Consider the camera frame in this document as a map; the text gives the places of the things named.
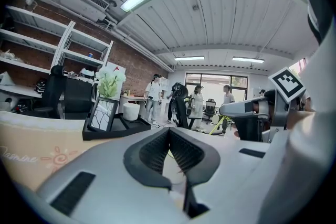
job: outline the person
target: person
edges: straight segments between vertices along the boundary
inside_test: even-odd
[[[203,96],[201,94],[202,86],[197,85],[194,92],[191,94],[191,114],[190,117],[201,118],[201,120],[195,120],[194,125],[196,129],[201,128],[202,116],[203,116]]]
[[[169,100],[169,98],[171,98],[173,96],[174,91],[176,91],[179,88],[180,85],[181,85],[181,83],[177,82],[177,83],[175,83],[172,86],[172,92],[167,96],[168,100]],[[172,122],[172,116],[173,116],[172,103],[173,103],[173,98],[169,102],[169,107],[168,107],[168,122]]]
[[[308,91],[305,92],[304,98],[306,99],[305,104],[304,104],[305,111],[315,112],[313,101],[311,100],[311,97]]]
[[[160,77],[161,76],[159,74],[155,74],[153,76],[152,82],[148,83],[145,89],[144,98],[147,100],[145,120],[149,121],[150,111],[151,111],[151,108],[153,107],[153,111],[152,111],[152,124],[153,125],[157,125],[156,113],[159,107],[159,102],[161,102],[162,89],[159,84]]]
[[[231,87],[229,85],[225,85],[223,87],[223,91],[225,93],[224,94],[224,102],[223,102],[223,104],[230,104],[230,103],[236,102],[235,101],[235,97],[233,96],[232,93],[230,93],[230,89],[231,89]],[[223,128],[222,132],[223,132],[223,134],[226,133],[227,124],[228,124],[227,118],[224,117],[223,123],[222,123],[222,128]]]

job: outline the black chair backrest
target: black chair backrest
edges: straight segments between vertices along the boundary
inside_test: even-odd
[[[187,120],[185,102],[181,97],[176,97],[175,102],[176,102],[176,108],[177,108],[176,116],[177,116],[177,119],[179,120],[178,127],[188,129],[188,120]]]
[[[89,113],[92,107],[92,85],[77,79],[68,79],[64,94],[64,113]]]
[[[260,123],[257,118],[233,118],[240,140],[262,142]]]
[[[206,101],[205,105],[206,105],[206,107],[205,107],[205,111],[204,112],[206,112],[206,113],[215,113],[216,102]]]
[[[67,77],[63,75],[63,66],[53,66],[46,82],[45,90],[42,94],[42,106],[57,109],[59,98],[65,89]]]

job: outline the window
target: window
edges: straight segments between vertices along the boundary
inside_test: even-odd
[[[186,83],[201,84],[201,74],[187,74]]]
[[[191,74],[188,73],[185,85],[189,95],[194,92],[197,85],[201,85],[204,101],[214,99],[216,107],[220,107],[224,98],[224,85],[231,86],[231,93],[236,102],[247,99],[247,77],[218,75],[218,74]]]

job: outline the shelving unit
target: shelving unit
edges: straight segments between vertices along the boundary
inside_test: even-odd
[[[26,37],[11,31],[0,29],[0,36],[3,40],[8,40],[16,44],[34,48],[37,50],[42,50],[51,54],[54,54],[57,51],[57,46],[55,45],[48,44],[44,41]]]
[[[29,12],[25,9],[12,6],[6,6],[6,9],[14,22],[61,37],[59,44],[55,46],[41,40],[27,37],[8,30],[0,29],[0,40],[8,40],[19,45],[27,46],[53,54],[54,57],[50,69],[54,65],[62,65],[64,59],[70,59],[94,67],[106,65],[113,44],[112,41],[110,44],[107,44],[101,40],[98,40],[79,30],[74,29],[75,22],[73,21],[71,21],[68,25],[65,25],[55,20],[35,14],[33,12]],[[94,58],[90,58],[87,55],[82,55],[78,52],[69,50],[69,46],[72,42],[77,43],[80,46],[90,48],[93,51],[97,51],[101,54],[100,59],[97,60]],[[50,73],[50,70],[48,69],[35,67],[26,63],[13,61],[10,59],[0,58],[0,61],[43,73]]]
[[[163,91],[169,91],[169,88],[168,88],[168,86],[169,86],[169,80],[168,79],[162,77],[160,79],[160,85],[161,85],[161,89]]]
[[[42,73],[47,73],[47,74],[50,73],[49,69],[45,69],[45,68],[41,68],[41,67],[35,67],[35,66],[32,66],[32,65],[28,65],[26,63],[23,63],[23,62],[10,60],[10,59],[6,59],[6,58],[3,58],[3,57],[0,57],[0,61],[10,63],[11,65],[15,65],[15,66],[18,66],[18,67],[23,67],[23,68],[39,71],[39,72],[42,72]]]
[[[74,26],[75,22],[72,22],[68,29],[68,32],[64,36],[65,41],[62,43],[61,48],[59,49],[56,62],[59,65],[62,65],[64,59],[71,59],[77,62],[82,62],[90,66],[95,67],[99,65],[105,66],[111,51],[111,47],[113,45],[113,41],[111,41],[110,44],[107,44],[101,40],[98,40],[79,30],[74,29]],[[80,54],[78,52],[71,51],[69,47],[72,42],[77,43],[80,46],[90,48],[90,50],[92,51],[97,51],[98,53],[101,54],[100,59],[97,60],[94,58],[90,58],[89,56]]]
[[[44,16],[29,12],[22,8],[6,6],[6,9],[12,19],[20,24],[24,24],[30,26],[32,28],[36,28],[38,30],[42,30],[44,32],[56,35],[61,37],[65,30],[67,29],[67,25],[59,23],[55,20],[46,18]]]
[[[82,55],[82,54],[79,54],[77,52],[67,50],[67,49],[62,49],[60,51],[60,57],[59,57],[59,62],[58,63],[63,64],[64,59],[71,59],[73,61],[82,62],[82,63],[85,63],[87,65],[95,66],[95,67],[104,64],[104,62],[102,62],[102,61],[90,58],[88,56],[85,56],[85,55]]]

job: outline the white bucket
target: white bucket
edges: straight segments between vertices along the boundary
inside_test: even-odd
[[[139,116],[140,106],[138,104],[124,104],[123,117],[127,121],[135,121]]]

